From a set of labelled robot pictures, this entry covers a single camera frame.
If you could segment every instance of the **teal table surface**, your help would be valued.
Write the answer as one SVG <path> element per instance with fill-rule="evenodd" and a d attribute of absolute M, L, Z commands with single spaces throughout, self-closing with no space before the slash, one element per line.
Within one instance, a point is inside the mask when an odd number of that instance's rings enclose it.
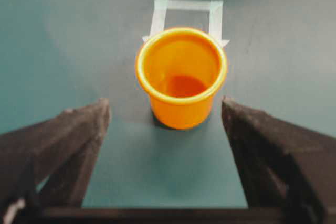
<path fill-rule="evenodd" d="M 175 131 L 134 73 L 154 0 L 0 0 L 0 133 L 105 97 L 112 122 L 84 207 L 246 207 L 221 97 L 336 136 L 336 4 L 223 1 L 226 83 L 206 122 Z M 166 26 L 207 19 L 171 12 Z"/>

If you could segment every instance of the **plastic cup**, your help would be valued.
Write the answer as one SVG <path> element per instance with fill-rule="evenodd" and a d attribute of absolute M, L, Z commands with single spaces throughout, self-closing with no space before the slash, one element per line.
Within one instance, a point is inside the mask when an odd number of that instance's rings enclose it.
<path fill-rule="evenodd" d="M 208 34 L 172 28 L 142 46 L 135 70 L 156 118 L 168 127 L 188 129 L 209 115 L 213 97 L 226 78 L 227 59 Z"/>

